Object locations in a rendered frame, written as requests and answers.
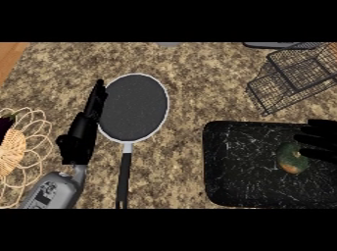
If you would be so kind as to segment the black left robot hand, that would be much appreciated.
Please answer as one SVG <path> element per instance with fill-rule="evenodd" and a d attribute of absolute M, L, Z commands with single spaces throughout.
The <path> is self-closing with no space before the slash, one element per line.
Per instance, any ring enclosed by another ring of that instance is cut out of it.
<path fill-rule="evenodd" d="M 85 109 L 76 114 L 68 133 L 56 138 L 63 165 L 87 165 L 90 163 L 106 97 L 103 80 L 99 79 L 90 93 Z"/>

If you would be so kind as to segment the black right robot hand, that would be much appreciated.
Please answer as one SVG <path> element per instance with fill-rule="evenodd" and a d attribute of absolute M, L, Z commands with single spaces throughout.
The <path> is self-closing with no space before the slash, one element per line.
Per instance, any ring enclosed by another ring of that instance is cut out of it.
<path fill-rule="evenodd" d="M 304 144 L 300 154 L 337 165 L 337 121 L 309 119 L 294 140 Z"/>

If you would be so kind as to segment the pale wicker basket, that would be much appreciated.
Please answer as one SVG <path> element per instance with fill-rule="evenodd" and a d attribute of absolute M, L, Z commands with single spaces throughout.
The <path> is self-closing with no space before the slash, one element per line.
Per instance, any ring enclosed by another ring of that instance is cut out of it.
<path fill-rule="evenodd" d="M 0 209 L 19 207 L 42 177 L 44 161 L 53 150 L 51 122 L 44 111 L 3 108 L 0 118 L 8 114 L 16 118 L 0 146 Z"/>

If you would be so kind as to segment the black marble tray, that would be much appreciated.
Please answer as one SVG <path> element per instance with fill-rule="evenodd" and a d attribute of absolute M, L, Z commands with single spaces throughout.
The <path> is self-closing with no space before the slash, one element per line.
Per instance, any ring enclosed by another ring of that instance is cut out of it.
<path fill-rule="evenodd" d="M 202 129 L 204 183 L 229 207 L 337 209 L 337 166 L 312 160 L 300 174 L 282 170 L 276 151 L 300 124 L 212 121 Z"/>

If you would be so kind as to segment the dark frying pan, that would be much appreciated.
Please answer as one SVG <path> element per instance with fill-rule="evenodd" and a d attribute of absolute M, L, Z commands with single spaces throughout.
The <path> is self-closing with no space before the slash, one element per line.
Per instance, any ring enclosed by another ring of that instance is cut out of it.
<path fill-rule="evenodd" d="M 119 76 L 106 86 L 108 94 L 99 131 L 122 145 L 115 208 L 127 208 L 133 145 L 146 140 L 168 117 L 168 92 L 162 83 L 146 74 Z"/>

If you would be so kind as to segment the grey flat object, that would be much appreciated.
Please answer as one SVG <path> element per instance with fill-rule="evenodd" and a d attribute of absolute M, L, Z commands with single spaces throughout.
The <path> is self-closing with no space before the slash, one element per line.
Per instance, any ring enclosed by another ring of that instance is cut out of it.
<path fill-rule="evenodd" d="M 323 42 L 242 42 L 248 48 L 257 49 L 289 49 L 303 50 L 314 49 Z"/>

